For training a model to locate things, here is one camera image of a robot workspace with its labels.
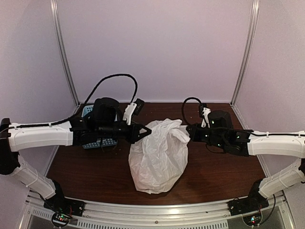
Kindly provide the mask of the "white plastic bag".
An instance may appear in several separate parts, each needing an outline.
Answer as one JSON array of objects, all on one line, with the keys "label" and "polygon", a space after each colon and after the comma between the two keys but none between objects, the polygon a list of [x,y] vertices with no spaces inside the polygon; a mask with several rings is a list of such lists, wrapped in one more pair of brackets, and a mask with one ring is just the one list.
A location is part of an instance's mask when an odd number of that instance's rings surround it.
[{"label": "white plastic bag", "polygon": [[166,193],[186,169],[190,137],[181,119],[155,120],[146,127],[152,133],[130,147],[131,176],[137,191]]}]

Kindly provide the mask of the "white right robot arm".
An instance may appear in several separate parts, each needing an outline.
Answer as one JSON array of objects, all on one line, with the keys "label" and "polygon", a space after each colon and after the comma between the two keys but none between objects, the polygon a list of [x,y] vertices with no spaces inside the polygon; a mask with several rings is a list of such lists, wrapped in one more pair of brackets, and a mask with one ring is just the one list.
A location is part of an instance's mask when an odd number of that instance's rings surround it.
[{"label": "white right robot arm", "polygon": [[194,142],[203,142],[235,156],[293,156],[296,161],[276,174],[254,182],[244,200],[247,210],[255,210],[273,194],[305,181],[305,133],[270,133],[233,128],[230,114],[225,111],[200,111],[200,124],[187,125]]}]

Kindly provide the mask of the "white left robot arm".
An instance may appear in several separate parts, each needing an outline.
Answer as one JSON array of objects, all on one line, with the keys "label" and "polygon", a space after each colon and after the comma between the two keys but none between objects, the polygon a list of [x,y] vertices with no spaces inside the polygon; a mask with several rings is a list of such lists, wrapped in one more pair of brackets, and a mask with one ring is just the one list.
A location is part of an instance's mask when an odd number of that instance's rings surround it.
[{"label": "white left robot arm", "polygon": [[21,125],[4,118],[0,124],[0,173],[15,177],[49,200],[58,212],[64,212],[69,204],[60,185],[30,166],[19,151],[43,146],[83,146],[108,138],[134,144],[152,132],[132,121],[143,105],[144,101],[137,99],[121,112],[118,101],[104,97],[96,99],[89,112],[66,121]]}]

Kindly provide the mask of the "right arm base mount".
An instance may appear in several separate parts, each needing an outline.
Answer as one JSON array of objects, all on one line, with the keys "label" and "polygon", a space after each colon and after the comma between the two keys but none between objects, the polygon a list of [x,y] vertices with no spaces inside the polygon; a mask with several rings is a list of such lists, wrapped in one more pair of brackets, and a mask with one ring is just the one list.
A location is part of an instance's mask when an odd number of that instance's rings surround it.
[{"label": "right arm base mount", "polygon": [[235,198],[228,201],[228,208],[232,216],[259,211],[269,206],[267,198],[259,194],[259,185],[262,179],[255,181],[245,198]]}]

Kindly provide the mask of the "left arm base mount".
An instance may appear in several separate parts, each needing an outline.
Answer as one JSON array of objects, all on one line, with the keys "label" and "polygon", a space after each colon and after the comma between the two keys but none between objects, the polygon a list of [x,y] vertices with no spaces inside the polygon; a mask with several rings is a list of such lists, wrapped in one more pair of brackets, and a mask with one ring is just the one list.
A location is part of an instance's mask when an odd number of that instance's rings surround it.
[{"label": "left arm base mount", "polygon": [[52,182],[55,185],[55,195],[47,199],[41,198],[44,201],[43,206],[56,213],[81,217],[83,215],[85,202],[66,198],[60,184],[55,180],[52,180]]}]

